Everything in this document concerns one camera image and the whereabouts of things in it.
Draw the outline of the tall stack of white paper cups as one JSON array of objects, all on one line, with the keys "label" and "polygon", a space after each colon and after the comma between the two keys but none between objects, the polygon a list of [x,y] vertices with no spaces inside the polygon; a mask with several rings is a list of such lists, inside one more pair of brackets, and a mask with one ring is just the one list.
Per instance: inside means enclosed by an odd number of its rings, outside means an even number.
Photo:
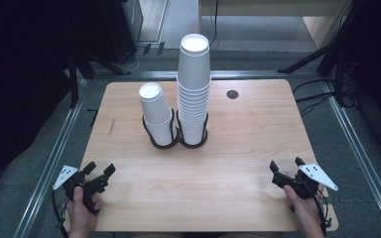
[{"label": "tall stack of white paper cups", "polygon": [[209,42],[200,34],[184,36],[180,44],[178,110],[183,135],[188,144],[200,142],[207,117],[211,84]]}]

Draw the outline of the black tripod stand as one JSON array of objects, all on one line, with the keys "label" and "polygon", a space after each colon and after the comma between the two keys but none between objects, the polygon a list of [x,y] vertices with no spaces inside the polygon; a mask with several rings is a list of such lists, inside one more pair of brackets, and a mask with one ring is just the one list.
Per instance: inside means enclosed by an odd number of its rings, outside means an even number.
[{"label": "black tripod stand", "polygon": [[317,74],[319,76],[328,76],[333,68],[336,67],[333,96],[337,103],[342,105],[345,53],[348,45],[353,42],[354,28],[358,23],[358,15],[361,13],[363,7],[364,0],[354,0],[344,22],[327,45],[288,67],[278,69],[277,73],[292,73],[319,57],[322,57],[317,67]]}]

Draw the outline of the light wooden desk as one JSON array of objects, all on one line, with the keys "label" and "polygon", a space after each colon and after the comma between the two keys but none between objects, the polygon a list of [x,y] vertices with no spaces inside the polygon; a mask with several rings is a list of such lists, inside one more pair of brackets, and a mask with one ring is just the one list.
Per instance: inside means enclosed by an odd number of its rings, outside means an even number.
[{"label": "light wooden desk", "polygon": [[219,16],[302,17],[320,49],[336,33],[353,0],[219,0]]}]

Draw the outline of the person's right hand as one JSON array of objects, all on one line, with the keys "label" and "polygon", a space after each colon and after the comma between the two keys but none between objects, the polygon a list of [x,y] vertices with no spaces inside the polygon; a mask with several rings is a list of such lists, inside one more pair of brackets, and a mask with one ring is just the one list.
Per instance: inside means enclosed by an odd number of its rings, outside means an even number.
[{"label": "person's right hand", "polygon": [[287,205],[294,209],[294,224],[305,238],[324,238],[319,224],[318,207],[313,198],[301,199],[289,186],[284,186]]}]

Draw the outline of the aluminium floor rail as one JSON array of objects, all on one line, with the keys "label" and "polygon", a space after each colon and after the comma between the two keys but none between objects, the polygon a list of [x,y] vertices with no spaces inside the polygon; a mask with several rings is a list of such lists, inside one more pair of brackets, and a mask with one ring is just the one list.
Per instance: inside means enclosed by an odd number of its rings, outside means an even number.
[{"label": "aluminium floor rail", "polygon": [[381,238],[381,143],[363,113],[329,100],[347,155],[337,158],[339,191],[332,195],[339,237]]},{"label": "aluminium floor rail", "polygon": [[80,107],[82,105],[82,96],[86,92],[88,87],[88,82],[86,79],[82,79],[79,82],[78,93],[80,98],[78,101],[69,109],[67,115],[63,121],[63,126],[58,134],[56,142],[54,143],[47,162],[41,172],[41,176],[38,183],[29,199],[27,207],[23,213],[21,220],[12,235],[12,238],[27,238],[32,230],[35,219],[40,211],[43,204],[45,196],[49,190],[52,189],[51,183],[52,178],[57,169],[57,165],[61,160],[64,147],[70,136],[70,132],[73,128],[73,124],[77,118]]}]

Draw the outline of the black wire cup holder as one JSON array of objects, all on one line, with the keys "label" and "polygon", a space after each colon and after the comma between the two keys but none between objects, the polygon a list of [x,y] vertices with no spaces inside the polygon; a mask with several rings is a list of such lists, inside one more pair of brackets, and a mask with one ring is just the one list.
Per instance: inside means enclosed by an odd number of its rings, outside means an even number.
[{"label": "black wire cup holder", "polygon": [[170,123],[169,123],[169,126],[171,127],[171,129],[170,129],[171,142],[167,145],[160,145],[156,142],[155,138],[153,137],[152,133],[150,132],[150,124],[145,120],[145,116],[142,116],[143,127],[144,127],[145,131],[147,132],[147,134],[150,138],[151,144],[155,148],[157,148],[159,150],[168,150],[168,149],[174,147],[177,143],[180,143],[182,146],[184,146],[186,148],[196,149],[196,148],[199,148],[205,144],[205,142],[207,141],[207,137],[208,137],[208,131],[206,129],[208,117],[205,117],[205,121],[203,123],[203,132],[202,132],[200,142],[195,144],[195,145],[191,145],[185,141],[185,137],[183,135],[182,123],[181,123],[181,120],[179,118],[180,111],[179,110],[177,110],[177,111],[171,110],[171,113],[172,113],[172,119],[170,120]]}]

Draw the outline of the black curtain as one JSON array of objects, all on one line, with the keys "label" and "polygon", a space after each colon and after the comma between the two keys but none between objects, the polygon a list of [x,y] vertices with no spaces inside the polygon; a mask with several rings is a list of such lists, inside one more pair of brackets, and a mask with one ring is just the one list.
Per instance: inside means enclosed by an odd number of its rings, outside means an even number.
[{"label": "black curtain", "polygon": [[0,173],[71,89],[49,0],[0,0]]}]

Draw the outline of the dark cabinet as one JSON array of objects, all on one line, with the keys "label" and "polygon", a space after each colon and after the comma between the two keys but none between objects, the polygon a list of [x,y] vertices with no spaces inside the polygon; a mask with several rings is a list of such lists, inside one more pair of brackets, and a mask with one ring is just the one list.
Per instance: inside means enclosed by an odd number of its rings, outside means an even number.
[{"label": "dark cabinet", "polygon": [[140,0],[101,0],[116,61],[137,51],[143,25]]}]

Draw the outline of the short stack of white paper cups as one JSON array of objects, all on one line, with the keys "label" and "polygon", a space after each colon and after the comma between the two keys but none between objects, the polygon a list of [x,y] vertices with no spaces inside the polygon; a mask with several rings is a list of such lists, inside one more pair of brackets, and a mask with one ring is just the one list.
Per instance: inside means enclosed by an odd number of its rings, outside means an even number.
[{"label": "short stack of white paper cups", "polygon": [[159,147],[171,145],[176,138],[174,114],[167,102],[162,87],[148,82],[139,89],[143,110],[143,124],[152,142]]}]

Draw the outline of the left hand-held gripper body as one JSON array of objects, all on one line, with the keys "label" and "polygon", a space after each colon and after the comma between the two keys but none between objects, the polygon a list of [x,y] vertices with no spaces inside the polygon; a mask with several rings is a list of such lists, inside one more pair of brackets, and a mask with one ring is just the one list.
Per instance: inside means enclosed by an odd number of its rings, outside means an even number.
[{"label": "left hand-held gripper body", "polygon": [[86,181],[85,177],[86,175],[83,171],[64,165],[57,180],[53,184],[53,190],[62,187],[65,195],[70,200],[73,200],[74,188],[76,186],[81,186],[83,189],[83,204],[90,213],[97,215],[99,210],[95,208],[95,203],[92,201],[92,197],[96,193],[105,191],[105,188],[108,186],[109,178],[102,174],[97,178]]}]

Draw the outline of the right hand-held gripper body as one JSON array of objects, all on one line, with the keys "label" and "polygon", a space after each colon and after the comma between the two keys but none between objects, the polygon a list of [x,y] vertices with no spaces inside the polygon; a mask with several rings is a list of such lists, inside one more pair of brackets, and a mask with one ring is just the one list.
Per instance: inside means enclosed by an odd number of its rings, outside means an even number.
[{"label": "right hand-held gripper body", "polygon": [[319,184],[332,190],[338,190],[338,186],[318,164],[299,166],[298,172],[293,178],[277,171],[273,173],[272,183],[279,188],[289,185],[301,199],[313,198]]}]

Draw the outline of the black metal stand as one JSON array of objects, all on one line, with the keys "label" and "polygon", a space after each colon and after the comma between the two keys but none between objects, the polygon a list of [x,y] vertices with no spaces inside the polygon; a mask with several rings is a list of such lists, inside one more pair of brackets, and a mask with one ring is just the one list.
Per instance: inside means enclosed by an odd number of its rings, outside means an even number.
[{"label": "black metal stand", "polygon": [[120,66],[115,65],[114,63],[109,62],[107,60],[104,60],[103,58],[100,58],[89,51],[83,49],[72,50],[67,56],[71,108],[73,108],[79,101],[79,86],[77,80],[77,73],[80,72],[81,75],[86,79],[93,79],[95,76],[95,71],[91,65],[92,61],[97,62],[104,68],[116,74],[127,75],[131,73],[131,69],[122,69]]}]

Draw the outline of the person's left hand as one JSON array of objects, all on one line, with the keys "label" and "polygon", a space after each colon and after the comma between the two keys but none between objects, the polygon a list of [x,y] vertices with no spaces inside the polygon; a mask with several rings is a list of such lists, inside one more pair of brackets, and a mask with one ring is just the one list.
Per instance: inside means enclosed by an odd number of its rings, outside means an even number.
[{"label": "person's left hand", "polygon": [[68,238],[90,238],[97,224],[97,217],[90,213],[83,204],[83,189],[76,186],[73,191],[73,200],[70,200],[66,209],[70,219]]}]

